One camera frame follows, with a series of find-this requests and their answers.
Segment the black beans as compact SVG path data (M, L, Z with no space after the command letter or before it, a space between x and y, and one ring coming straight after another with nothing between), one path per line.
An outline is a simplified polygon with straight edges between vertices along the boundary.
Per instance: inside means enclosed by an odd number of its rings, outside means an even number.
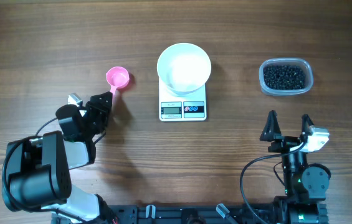
M305 73L296 65L264 67L264 82L274 90L298 90L305 87Z

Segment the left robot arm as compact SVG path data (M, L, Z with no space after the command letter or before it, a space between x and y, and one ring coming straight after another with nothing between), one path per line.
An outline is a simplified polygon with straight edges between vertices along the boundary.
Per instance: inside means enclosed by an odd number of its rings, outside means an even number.
M70 170L95 162L104 137L113 93L75 94L55 115L60 130L35 134L7 145L2 167L2 198L12 212L50 212L54 223L117 223L101 196L72 185Z

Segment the pink plastic measuring scoop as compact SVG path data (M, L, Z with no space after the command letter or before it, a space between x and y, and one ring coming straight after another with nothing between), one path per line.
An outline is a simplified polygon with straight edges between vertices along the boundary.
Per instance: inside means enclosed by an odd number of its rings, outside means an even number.
M130 81L130 74L123 67L113 67L106 73L106 79L110 85L110 92L114 95L117 89L127 86Z

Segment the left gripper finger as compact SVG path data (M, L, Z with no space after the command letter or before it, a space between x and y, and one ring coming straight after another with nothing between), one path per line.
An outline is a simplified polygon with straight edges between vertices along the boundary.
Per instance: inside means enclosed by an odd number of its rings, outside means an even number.
M85 107L89 122L107 124L107 101L103 95L91 96Z
M101 119L103 124L108 124L108 118L110 116L113 104L113 93L108 91L102 93L99 96L99 106L100 106L100 113Z

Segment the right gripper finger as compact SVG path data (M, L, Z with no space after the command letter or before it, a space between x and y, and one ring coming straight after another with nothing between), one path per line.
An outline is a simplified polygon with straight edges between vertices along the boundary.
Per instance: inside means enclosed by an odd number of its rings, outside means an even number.
M311 126L313 126L313 121L308 114L304 114L302 116L302 131L300 135L301 139L306 139L308 136L312 135Z
M261 141L275 141L281 138L281 130L278 125L277 113L271 110L267 116L267 122L264 126L262 134L260 135Z

